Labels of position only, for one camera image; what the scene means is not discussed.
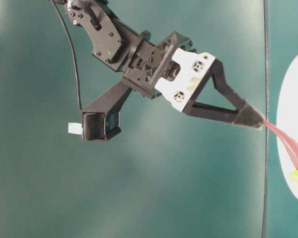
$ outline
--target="white disc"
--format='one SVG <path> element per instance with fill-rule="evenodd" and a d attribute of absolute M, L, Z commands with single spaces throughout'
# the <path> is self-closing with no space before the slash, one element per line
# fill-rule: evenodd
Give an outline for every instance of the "white disc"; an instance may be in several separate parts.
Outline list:
<path fill-rule="evenodd" d="M 277 127 L 298 142 L 298 56 L 294 59 L 285 75 L 279 96 Z M 278 153 L 286 182 L 296 198 L 298 185 L 290 180 L 296 170 L 282 142 L 278 139 Z"/>

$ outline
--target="dark teal surface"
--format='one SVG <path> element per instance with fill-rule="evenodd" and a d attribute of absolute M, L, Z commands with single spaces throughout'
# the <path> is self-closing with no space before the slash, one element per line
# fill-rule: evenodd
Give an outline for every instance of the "dark teal surface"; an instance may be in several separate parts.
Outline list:
<path fill-rule="evenodd" d="M 265 111 L 261 0 L 109 6 L 138 32 L 151 31 L 153 43 L 174 30 L 189 36 Z M 121 75 L 91 56 L 83 29 L 70 31 L 86 105 Z M 201 98 L 226 105 L 211 87 Z M 70 49 L 50 3 L 0 0 L 0 238 L 261 236 L 264 130 L 190 118 L 136 93 L 122 110 L 123 132 L 107 143 L 67 134 L 75 121 Z"/>
<path fill-rule="evenodd" d="M 298 0 L 267 2 L 270 62 L 269 119 L 276 123 L 280 89 L 288 67 L 298 55 Z M 284 179 L 274 135 L 270 135 L 268 158 L 266 237 L 298 238 L 298 200 Z"/>

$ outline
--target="black 3d-printed part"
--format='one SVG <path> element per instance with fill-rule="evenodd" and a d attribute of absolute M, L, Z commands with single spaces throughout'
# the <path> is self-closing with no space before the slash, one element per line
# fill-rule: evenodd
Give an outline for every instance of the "black 3d-printed part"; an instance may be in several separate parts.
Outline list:
<path fill-rule="evenodd" d="M 85 113 L 82 117 L 83 140 L 102 140 L 105 131 L 105 114 Z"/>

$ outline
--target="gripper jaw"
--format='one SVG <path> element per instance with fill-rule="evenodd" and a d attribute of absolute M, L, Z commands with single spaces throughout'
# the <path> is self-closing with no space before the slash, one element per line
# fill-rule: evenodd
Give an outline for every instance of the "gripper jaw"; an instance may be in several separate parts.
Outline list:
<path fill-rule="evenodd" d="M 178 75 L 171 82 L 160 78 L 155 89 L 160 91 L 175 109 L 193 117 L 261 127 L 263 116 L 229 87 L 225 80 L 223 64 L 213 55 L 177 49 L 172 60 L 181 67 Z M 215 89 L 235 106 L 236 110 L 196 102 L 210 78 L 213 79 Z"/>

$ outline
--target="black cable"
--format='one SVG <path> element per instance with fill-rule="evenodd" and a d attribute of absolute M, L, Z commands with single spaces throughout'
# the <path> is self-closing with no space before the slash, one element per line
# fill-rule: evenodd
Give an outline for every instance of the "black cable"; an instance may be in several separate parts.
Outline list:
<path fill-rule="evenodd" d="M 62 15 L 58 9 L 58 7 L 56 6 L 54 0 L 50 0 L 51 1 L 51 4 L 52 6 L 54 7 L 60 21 L 61 21 L 61 24 L 63 25 L 63 28 L 65 30 L 65 33 L 66 33 L 66 36 L 69 40 L 69 43 L 70 43 L 70 47 L 71 47 L 71 52 L 72 52 L 72 57 L 73 57 L 73 64 L 74 64 L 74 71 L 75 71 L 75 79 L 76 79 L 76 88 L 77 88 L 77 102 L 78 102 L 78 108 L 79 110 L 81 111 L 81 102 L 80 102 L 80 85 L 79 85 L 79 76 L 78 76 L 78 69 L 77 69 L 77 61 L 76 61 L 76 55 L 75 55 L 75 49 L 74 49 L 74 45 L 73 45 L 73 42 L 72 42 L 72 39 L 71 39 L 71 36 L 70 36 L 70 33 L 69 33 L 69 30 L 62 18 Z"/>

